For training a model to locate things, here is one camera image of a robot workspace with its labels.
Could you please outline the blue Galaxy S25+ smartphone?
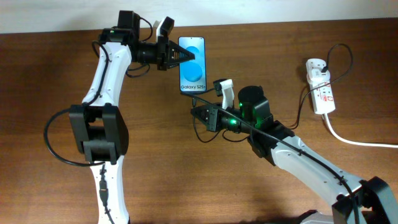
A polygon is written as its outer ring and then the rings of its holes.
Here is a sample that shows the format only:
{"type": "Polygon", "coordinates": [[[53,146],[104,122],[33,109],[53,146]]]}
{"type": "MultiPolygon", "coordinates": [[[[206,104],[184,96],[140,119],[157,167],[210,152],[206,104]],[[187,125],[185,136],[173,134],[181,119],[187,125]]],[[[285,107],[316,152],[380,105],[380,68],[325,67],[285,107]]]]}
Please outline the blue Galaxy S25+ smartphone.
{"type": "Polygon", "coordinates": [[[179,66],[180,91],[205,91],[207,89],[205,38],[181,36],[178,38],[178,43],[195,55],[193,60],[181,63],[179,66]]]}

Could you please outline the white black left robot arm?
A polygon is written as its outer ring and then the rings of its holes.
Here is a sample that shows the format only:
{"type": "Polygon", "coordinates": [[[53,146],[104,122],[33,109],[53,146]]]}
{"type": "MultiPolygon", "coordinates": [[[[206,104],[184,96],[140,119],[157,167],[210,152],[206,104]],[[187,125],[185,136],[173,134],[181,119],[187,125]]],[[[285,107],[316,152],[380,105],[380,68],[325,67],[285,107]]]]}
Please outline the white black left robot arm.
{"type": "Polygon", "coordinates": [[[99,223],[130,222],[123,189],[129,132],[119,110],[130,64],[153,64],[158,70],[168,70],[195,58],[169,39],[173,19],[165,17],[158,23],[154,43],[140,40],[141,20],[134,11],[120,11],[117,25],[102,30],[93,43],[99,47],[99,62],[90,90],[82,103],[71,105],[68,112],[78,151],[95,181],[99,223]]]}

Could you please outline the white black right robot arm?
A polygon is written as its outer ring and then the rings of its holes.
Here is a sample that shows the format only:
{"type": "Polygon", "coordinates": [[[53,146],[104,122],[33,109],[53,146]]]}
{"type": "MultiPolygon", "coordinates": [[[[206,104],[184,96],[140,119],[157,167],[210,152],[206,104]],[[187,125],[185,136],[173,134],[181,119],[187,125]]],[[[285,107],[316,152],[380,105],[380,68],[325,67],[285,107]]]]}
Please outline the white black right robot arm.
{"type": "Polygon", "coordinates": [[[390,186],[379,177],[364,180],[340,169],[310,149],[295,133],[273,118],[269,101],[259,86],[244,87],[233,97],[218,91],[226,105],[202,102],[191,114],[208,131],[222,130],[248,134],[254,153],[273,166],[292,174],[320,196],[332,214],[308,211],[301,223],[397,223],[397,200],[390,186]]]}

